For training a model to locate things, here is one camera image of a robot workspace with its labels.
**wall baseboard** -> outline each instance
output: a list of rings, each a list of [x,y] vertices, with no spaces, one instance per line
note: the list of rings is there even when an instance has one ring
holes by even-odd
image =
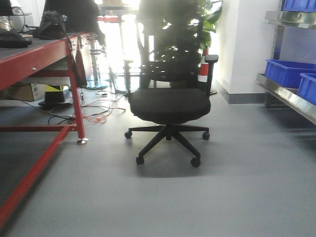
[[[264,93],[230,94],[222,85],[214,81],[214,87],[228,104],[263,104]]]

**office chair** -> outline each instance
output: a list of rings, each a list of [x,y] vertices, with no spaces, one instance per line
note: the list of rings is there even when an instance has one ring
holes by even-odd
[[[148,11],[150,6],[140,5],[136,23],[141,55],[140,88],[130,93],[128,101],[135,116],[158,125],[129,128],[125,137],[130,139],[133,131],[157,132],[139,152],[137,164],[143,164],[144,155],[163,138],[175,138],[195,156],[191,165],[199,167],[199,151],[180,132],[203,131],[204,140],[210,137],[208,127],[184,123],[210,112],[212,72],[218,55],[205,57],[209,67],[206,90],[202,91],[198,88],[198,66],[203,21],[194,6],[187,5],[188,9],[181,11],[172,6],[175,2],[185,5],[192,1],[152,1],[151,8],[156,14]],[[157,82],[155,86],[151,86],[151,81]],[[159,88],[158,81],[168,82],[167,88]]]

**red and white cone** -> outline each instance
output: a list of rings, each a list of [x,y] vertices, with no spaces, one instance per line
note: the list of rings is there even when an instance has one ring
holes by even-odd
[[[205,56],[208,54],[208,48],[205,48],[202,53],[202,59],[198,72],[198,81],[207,82],[208,64],[205,62]]]

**blue plastic bin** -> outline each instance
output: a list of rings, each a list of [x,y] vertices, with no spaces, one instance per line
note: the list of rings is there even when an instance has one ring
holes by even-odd
[[[316,64],[267,59],[265,76],[283,87],[298,89],[301,73],[316,74]]]
[[[316,0],[285,0],[282,10],[316,12]]]
[[[301,73],[302,80],[297,95],[316,105],[316,74]]]

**backpack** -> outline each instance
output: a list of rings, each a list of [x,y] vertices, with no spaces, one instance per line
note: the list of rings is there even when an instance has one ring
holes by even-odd
[[[57,11],[45,11],[33,36],[44,40],[55,40],[65,37],[66,26],[63,17]]]
[[[46,0],[44,11],[48,10],[62,15],[66,33],[94,32],[99,43],[104,44],[98,25],[99,8],[94,0]]]

